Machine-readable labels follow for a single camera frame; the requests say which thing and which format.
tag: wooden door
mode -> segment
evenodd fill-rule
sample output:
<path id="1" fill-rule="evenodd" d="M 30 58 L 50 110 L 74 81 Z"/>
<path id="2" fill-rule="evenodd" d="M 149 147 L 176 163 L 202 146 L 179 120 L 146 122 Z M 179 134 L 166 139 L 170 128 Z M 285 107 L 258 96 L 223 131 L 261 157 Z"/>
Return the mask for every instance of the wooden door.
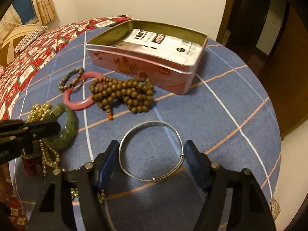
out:
<path id="1" fill-rule="evenodd" d="M 281 136 L 285 136 L 308 118 L 308 32 L 292 7 L 260 80 L 273 103 Z"/>

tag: silver bangle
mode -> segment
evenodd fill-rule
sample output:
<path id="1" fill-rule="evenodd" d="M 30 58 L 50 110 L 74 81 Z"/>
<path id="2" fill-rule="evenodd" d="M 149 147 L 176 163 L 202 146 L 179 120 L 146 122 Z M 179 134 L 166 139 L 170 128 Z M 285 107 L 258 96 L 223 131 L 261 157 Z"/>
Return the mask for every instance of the silver bangle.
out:
<path id="1" fill-rule="evenodd" d="M 177 163 L 177 165 L 172 169 L 170 170 L 168 173 L 162 175 L 162 176 L 159 176 L 159 177 L 156 177 L 156 178 L 153 178 L 152 180 L 146 180 L 146 179 L 142 179 L 142 178 L 139 178 L 137 176 L 134 176 L 132 175 L 130 172 L 128 172 L 122 165 L 121 163 L 121 149 L 123 147 L 123 143 L 125 141 L 125 139 L 134 131 L 140 129 L 140 128 L 145 128 L 145 127 L 150 127 L 150 126 L 164 126 L 164 127 L 168 127 L 169 129 L 171 129 L 173 132 L 175 132 L 176 136 L 178 137 L 178 140 L 180 141 L 180 144 L 181 144 L 181 155 L 180 155 L 180 160 L 179 162 Z M 140 123 L 138 125 L 136 125 L 135 127 L 131 128 L 123 137 L 123 139 L 121 140 L 121 143 L 120 143 L 120 148 L 119 148 L 119 164 L 120 164 L 120 167 L 121 169 L 123 170 L 124 173 L 126 173 L 127 175 L 129 175 L 130 177 L 136 179 L 136 180 L 141 180 L 141 181 L 146 181 L 146 182 L 157 182 L 157 181 L 160 181 L 160 180 L 163 180 L 163 179 L 166 179 L 167 177 L 169 177 L 170 175 L 172 175 L 183 163 L 185 159 L 185 156 L 184 156 L 184 148 L 183 148 L 183 143 L 182 143 L 182 140 L 180 138 L 180 135 L 179 133 L 176 131 L 176 129 L 174 127 L 172 127 L 170 124 L 168 123 L 165 123 L 165 122 L 161 122 L 161 121 L 149 121 L 149 122 L 143 122 L 143 123 Z"/>

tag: blue tablecloth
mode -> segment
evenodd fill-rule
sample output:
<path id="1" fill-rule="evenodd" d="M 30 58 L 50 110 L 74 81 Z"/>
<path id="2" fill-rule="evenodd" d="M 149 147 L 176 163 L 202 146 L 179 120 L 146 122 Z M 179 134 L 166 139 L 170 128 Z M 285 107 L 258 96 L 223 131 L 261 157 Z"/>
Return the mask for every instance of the blue tablecloth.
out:
<path id="1" fill-rule="evenodd" d="M 12 118 L 27 119 L 35 103 L 62 102 L 58 84 L 72 69 L 84 65 L 109 77 L 127 79 L 91 63 L 84 43 L 105 31 L 100 28 L 83 33 L 34 76 L 18 98 Z M 240 171 L 248 167 L 263 189 L 267 201 L 277 184 L 281 142 L 279 128 L 268 95 L 245 63 L 232 51 L 209 40 L 192 88 L 186 95 L 174 95 L 155 87 L 155 103 L 148 113 L 133 115 L 124 104 L 113 108 L 114 120 L 96 105 L 76 111 L 78 128 L 73 146 L 61 152 L 61 167 L 78 168 L 106 150 L 115 139 L 138 123 L 149 120 L 168 122 L 182 141 L 193 140 L 198 150 L 225 168 Z M 84 86 L 90 95 L 90 83 Z M 83 98 L 80 87 L 72 101 Z M 59 119 L 64 126 L 64 117 Z M 178 146 L 162 127 L 142 130 L 130 141 L 123 154 L 124 164 L 133 174 L 149 178 L 169 171 L 178 162 Z M 12 182 L 29 217 L 35 205 L 41 178 L 26 175 L 21 159 L 10 162 Z M 231 191 L 221 221 L 228 220 Z M 176 174 L 159 183 L 144 183 L 116 169 L 107 188 L 103 209 L 110 226 L 117 231 L 192 230 L 205 195 L 196 186 L 184 162 Z M 84 230 L 79 203 L 74 202 L 79 230 Z"/>

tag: pink tin box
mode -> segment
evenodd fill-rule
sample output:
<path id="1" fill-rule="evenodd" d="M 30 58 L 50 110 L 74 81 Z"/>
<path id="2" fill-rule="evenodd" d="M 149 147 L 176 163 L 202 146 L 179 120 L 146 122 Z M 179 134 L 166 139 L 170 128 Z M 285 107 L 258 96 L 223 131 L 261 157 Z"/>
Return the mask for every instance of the pink tin box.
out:
<path id="1" fill-rule="evenodd" d="M 193 63 L 185 65 L 155 55 L 112 46 L 124 39 L 133 29 L 176 37 L 184 43 L 190 41 L 200 45 L 201 51 Z M 134 78 L 149 78 L 155 86 L 183 95 L 188 92 L 193 81 L 207 40 L 207 35 L 179 26 L 149 21 L 126 21 L 90 40 L 87 50 L 96 66 Z"/>

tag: wooden headboard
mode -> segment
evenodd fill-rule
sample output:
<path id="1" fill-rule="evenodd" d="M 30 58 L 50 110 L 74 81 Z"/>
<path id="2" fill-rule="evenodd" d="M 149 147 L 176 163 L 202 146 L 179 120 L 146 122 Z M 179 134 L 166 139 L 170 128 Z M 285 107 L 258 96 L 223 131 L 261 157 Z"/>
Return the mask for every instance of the wooden headboard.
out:
<path id="1" fill-rule="evenodd" d="M 4 68 L 15 58 L 14 48 L 27 34 L 40 27 L 37 24 L 26 24 L 12 30 L 0 46 L 0 65 Z"/>

